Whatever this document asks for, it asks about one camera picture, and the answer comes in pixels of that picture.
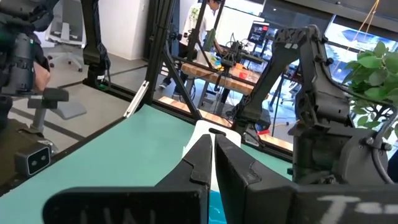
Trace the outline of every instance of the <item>office chair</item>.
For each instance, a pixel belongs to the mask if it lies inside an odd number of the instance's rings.
[[[86,45],[86,33],[83,20],[83,12],[80,1],[61,0],[54,7],[54,20],[46,30],[45,39],[62,46],[64,52],[49,53],[47,57],[50,67],[54,67],[54,62],[68,59],[68,63],[74,63],[78,71],[83,68],[79,61],[83,57],[73,54],[76,48],[82,49]]]

